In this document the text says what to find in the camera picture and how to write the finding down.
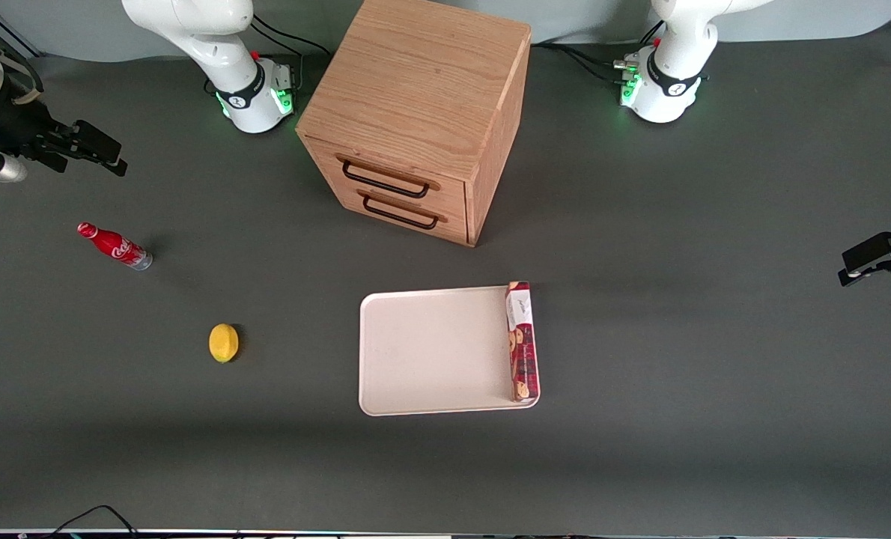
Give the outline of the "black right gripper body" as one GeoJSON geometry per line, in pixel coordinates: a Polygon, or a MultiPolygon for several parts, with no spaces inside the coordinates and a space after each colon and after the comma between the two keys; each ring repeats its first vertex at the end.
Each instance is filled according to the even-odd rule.
{"type": "Polygon", "coordinates": [[[70,158],[80,157],[72,135],[41,102],[0,101],[0,174],[27,174],[23,158],[62,173],[70,158]]]}

